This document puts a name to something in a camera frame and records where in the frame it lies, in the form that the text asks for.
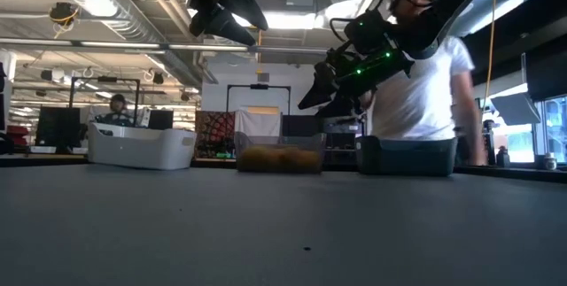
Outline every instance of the white plastic bin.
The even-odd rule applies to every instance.
[[[89,124],[89,162],[158,170],[187,168],[196,134],[190,131]]]

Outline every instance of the window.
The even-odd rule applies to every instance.
[[[548,152],[554,153],[557,162],[567,162],[567,97],[545,101],[545,137]]]
[[[510,96],[526,91],[527,84],[524,83],[488,97],[485,106],[489,106],[491,110],[490,112],[484,112],[482,117],[482,121],[494,121],[493,135],[495,153],[498,153],[501,146],[506,147],[510,155],[510,162],[534,162],[532,125],[508,126],[500,116],[500,113],[494,108],[490,99]]]

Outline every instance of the desk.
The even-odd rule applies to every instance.
[[[0,170],[1,285],[565,285],[567,186]]]

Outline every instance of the man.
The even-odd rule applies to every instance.
[[[430,0],[413,1],[430,3]],[[391,5],[392,15],[401,25],[411,23],[423,10],[408,0],[393,0]],[[454,99],[470,148],[469,163],[484,164],[480,112],[470,78],[472,69],[474,65],[465,45],[459,38],[449,36],[433,57],[416,60],[411,78],[397,73],[380,83],[375,92],[361,97],[366,108],[374,103],[372,135],[392,140],[454,138],[451,113]]]
[[[110,99],[110,110],[103,118],[104,123],[123,127],[134,126],[134,119],[128,115],[126,98],[123,95],[116,94]]]

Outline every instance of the ceiling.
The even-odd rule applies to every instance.
[[[175,0],[173,4],[169,0],[129,0],[135,5],[143,17],[149,20],[149,24],[157,29],[163,39],[170,43],[198,43],[195,37],[187,35],[187,24],[183,24],[183,17],[179,18],[177,10],[186,11],[187,0]],[[297,6],[289,6],[286,0],[257,0],[264,12],[301,12]],[[363,4],[369,4],[373,0],[359,0],[355,6],[335,5],[335,12],[344,13],[346,16],[353,16],[361,12]],[[66,31],[60,30],[48,17],[49,10],[55,3],[66,2],[76,4],[74,0],[0,0],[0,37],[16,38],[42,38],[42,39],[64,39],[77,41],[103,41],[103,42],[124,42],[123,38],[112,31],[101,18],[89,15],[84,9],[78,16],[78,20]],[[331,5],[330,0],[314,0],[312,10],[321,11]],[[266,32],[253,32],[257,41],[266,46],[288,46],[288,47],[319,47],[329,48],[338,46],[340,41],[326,28],[313,29],[269,29]],[[18,66],[15,78],[15,92],[12,99],[15,101],[44,101],[45,103],[60,102],[64,104],[68,101],[69,86],[64,81],[44,81],[40,77],[42,70],[62,68],[68,75],[81,77],[87,68],[93,70],[95,77],[100,75],[110,75],[118,78],[135,78],[142,82],[143,95],[140,97],[141,104],[160,105],[185,105],[176,110],[194,116],[194,111],[200,106],[200,95],[191,94],[188,102],[182,102],[180,95],[184,86],[175,78],[174,75],[164,73],[165,81],[162,85],[153,85],[151,82],[151,72],[163,72],[155,61],[140,53],[120,53],[100,52],[101,50],[51,50],[46,48],[29,47],[13,50],[18,55]],[[190,51],[177,51],[176,56],[186,61],[188,64],[196,57]],[[314,64],[322,60],[322,56],[306,54],[270,54],[263,53],[260,57],[262,63],[280,64]],[[234,53],[206,53],[208,63],[223,63],[238,66],[256,62],[257,55],[234,54]],[[95,92],[101,90],[121,90],[130,101],[134,101],[134,95],[127,93],[128,86],[116,85],[112,87],[98,86],[95,81],[89,82],[91,85],[99,87],[99,90],[92,92],[78,92],[74,101],[80,103],[104,103],[106,99],[97,97]],[[192,83],[191,87],[200,89],[200,83]],[[39,97],[36,90],[45,88],[48,90],[47,96]],[[21,121],[19,115],[11,114],[11,118]],[[192,124],[185,124],[187,128],[192,128]]]

